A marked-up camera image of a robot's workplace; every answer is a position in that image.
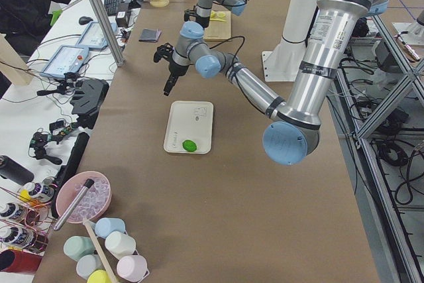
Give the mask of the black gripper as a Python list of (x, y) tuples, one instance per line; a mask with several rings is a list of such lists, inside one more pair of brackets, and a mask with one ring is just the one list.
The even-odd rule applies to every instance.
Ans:
[(196, 23), (201, 25), (203, 28), (207, 28), (209, 26), (210, 16), (202, 17), (202, 16), (196, 14), (195, 21), (196, 21)]
[(164, 95), (169, 95), (174, 88), (179, 77), (184, 76), (187, 72), (188, 65), (180, 65), (172, 59), (169, 61), (170, 76), (168, 77), (164, 86)]

